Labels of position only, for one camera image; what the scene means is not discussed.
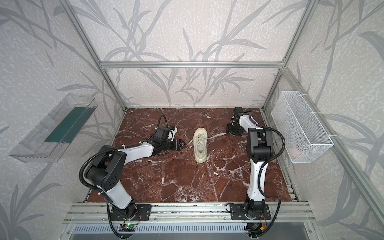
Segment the cream white sneaker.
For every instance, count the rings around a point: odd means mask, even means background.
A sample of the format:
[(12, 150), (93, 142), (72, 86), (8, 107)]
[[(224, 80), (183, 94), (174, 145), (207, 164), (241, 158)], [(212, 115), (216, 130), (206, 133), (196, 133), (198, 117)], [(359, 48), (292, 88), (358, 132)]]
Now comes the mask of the cream white sneaker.
[(207, 160), (208, 133), (205, 128), (198, 128), (194, 133), (193, 146), (194, 156), (197, 163), (204, 163)]

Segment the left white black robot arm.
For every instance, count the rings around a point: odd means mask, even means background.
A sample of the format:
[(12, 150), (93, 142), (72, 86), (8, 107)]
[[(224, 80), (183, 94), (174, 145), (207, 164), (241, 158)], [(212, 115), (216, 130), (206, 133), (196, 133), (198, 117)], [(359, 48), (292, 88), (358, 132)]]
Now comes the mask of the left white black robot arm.
[(133, 146), (103, 146), (80, 168), (80, 182), (97, 191), (113, 206), (122, 218), (132, 218), (137, 212), (133, 198), (121, 183), (124, 166), (136, 160), (153, 157), (162, 151), (181, 151), (186, 143), (175, 139), (177, 128), (157, 128), (146, 141)]

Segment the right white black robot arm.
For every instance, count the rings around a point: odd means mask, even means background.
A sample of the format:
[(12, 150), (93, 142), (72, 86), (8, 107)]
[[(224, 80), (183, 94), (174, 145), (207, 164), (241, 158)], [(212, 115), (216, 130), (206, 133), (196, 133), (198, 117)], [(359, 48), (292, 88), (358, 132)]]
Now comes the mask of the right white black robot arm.
[(265, 194), (266, 170), (269, 162), (278, 158), (284, 151), (282, 148), (273, 156), (273, 132), (281, 139), (284, 137), (279, 131), (258, 124), (253, 119), (252, 112), (245, 112), (242, 107), (236, 107), (232, 121), (227, 125), (227, 132), (241, 136), (244, 131), (248, 133), (246, 150), (251, 163), (250, 185), (244, 203), (230, 203), (228, 212), (232, 220), (270, 220), (271, 214), (265, 198), (278, 199), (279, 203), (281, 198)]

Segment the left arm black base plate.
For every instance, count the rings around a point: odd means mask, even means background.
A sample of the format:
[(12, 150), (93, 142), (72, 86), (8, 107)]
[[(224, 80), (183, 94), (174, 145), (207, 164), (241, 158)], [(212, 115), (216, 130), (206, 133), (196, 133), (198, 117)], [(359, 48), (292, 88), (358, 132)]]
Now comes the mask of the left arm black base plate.
[(151, 214), (152, 205), (147, 204), (130, 204), (124, 210), (112, 205), (111, 220), (112, 221), (148, 221)]

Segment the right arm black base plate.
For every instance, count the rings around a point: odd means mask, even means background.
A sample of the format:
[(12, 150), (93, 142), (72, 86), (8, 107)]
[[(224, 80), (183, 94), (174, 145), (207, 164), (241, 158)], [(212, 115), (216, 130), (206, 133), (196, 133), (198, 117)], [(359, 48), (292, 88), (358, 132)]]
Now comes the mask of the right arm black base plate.
[(246, 204), (234, 204), (229, 203), (229, 208), (226, 208), (231, 215), (231, 220), (240, 221), (240, 220), (271, 220), (271, 212), (267, 204), (260, 204), (252, 210)]

